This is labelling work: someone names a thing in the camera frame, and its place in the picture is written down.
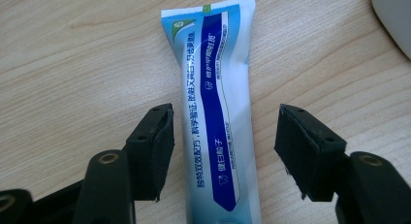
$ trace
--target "green logo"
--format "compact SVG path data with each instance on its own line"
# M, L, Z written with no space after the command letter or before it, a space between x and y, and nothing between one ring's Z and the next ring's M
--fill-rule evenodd
M203 6L203 13L204 13L204 14L209 14L209 13L211 13L211 5L210 5L210 4Z
M178 31L192 22L194 22L194 19L174 21L172 28L173 41L175 40L175 35L177 35Z

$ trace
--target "white toothpaste tube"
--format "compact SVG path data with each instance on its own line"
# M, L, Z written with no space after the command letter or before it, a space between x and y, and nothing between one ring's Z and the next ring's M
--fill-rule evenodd
M162 11L182 70L187 223L261 223L248 55L255 0Z

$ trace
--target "blue stripe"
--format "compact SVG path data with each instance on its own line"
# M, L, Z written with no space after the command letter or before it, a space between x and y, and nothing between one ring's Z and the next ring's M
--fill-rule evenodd
M220 46L221 30L221 14L204 17L201 45L201 96L205 111L213 198L222 208L232 211L236 206L236 195L224 116L215 77L215 57ZM212 50L209 47L209 36L215 36Z

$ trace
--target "black plastic bracket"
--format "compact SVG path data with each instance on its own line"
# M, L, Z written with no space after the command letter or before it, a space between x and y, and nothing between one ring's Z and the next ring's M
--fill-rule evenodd
M281 105L274 149L300 188L302 197L329 202L341 224L410 224L411 189L382 157L354 152L309 112Z
M174 149L173 106L148 111L123 150L96 154L85 179L33 202L0 191L1 224L135 223L134 201L160 200Z

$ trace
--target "wooden table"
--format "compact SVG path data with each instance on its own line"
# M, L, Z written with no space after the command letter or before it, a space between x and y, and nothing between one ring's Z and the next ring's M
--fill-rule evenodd
M162 9L221 0L0 0L0 190L37 200L124 146L143 115L171 102L175 149L161 201L139 223L184 223L180 71ZM336 223L334 203L300 199L273 150L280 103L390 160L411 183L411 62L370 0L257 0L250 90L263 223Z

